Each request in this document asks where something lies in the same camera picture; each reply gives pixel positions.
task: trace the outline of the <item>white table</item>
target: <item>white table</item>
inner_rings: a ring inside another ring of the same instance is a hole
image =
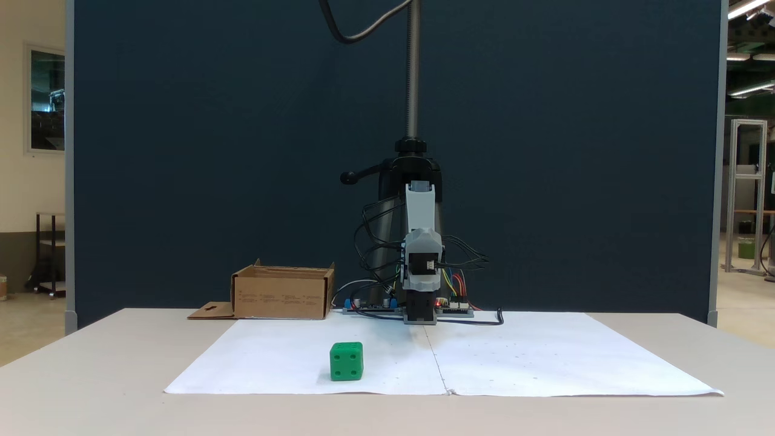
[[[591,314],[725,397],[165,394],[234,322],[189,313],[122,310],[0,368],[0,434],[775,434],[775,351],[679,315]]]

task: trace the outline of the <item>metal shelf frame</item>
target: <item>metal shelf frame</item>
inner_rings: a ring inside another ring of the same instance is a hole
[[[740,126],[758,126],[762,133],[759,136],[759,165],[756,174],[737,174],[737,149]],[[762,228],[764,225],[764,190],[766,189],[766,150],[767,150],[767,121],[763,119],[733,119],[730,129],[729,141],[729,192],[727,195],[727,231],[726,231],[726,259],[723,264],[724,271],[747,272],[755,275],[765,275],[762,270]],[[756,180],[756,236],[754,239],[756,253],[754,254],[751,268],[735,268],[732,266],[732,245],[735,236],[735,188],[738,180]]]

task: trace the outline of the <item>cardboard piece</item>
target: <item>cardboard piece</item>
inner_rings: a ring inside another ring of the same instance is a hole
[[[8,278],[0,274],[0,301],[8,299]]]
[[[334,264],[292,268],[262,266],[258,260],[232,274],[230,302],[207,303],[188,319],[322,320],[329,312],[333,286]]]

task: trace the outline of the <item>window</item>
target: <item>window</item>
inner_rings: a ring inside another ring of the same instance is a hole
[[[64,152],[64,53],[26,45],[26,153]]]

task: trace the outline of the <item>green dice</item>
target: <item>green dice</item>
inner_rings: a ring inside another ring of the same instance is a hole
[[[331,347],[329,358],[332,381],[360,380],[363,375],[363,344],[337,342]]]

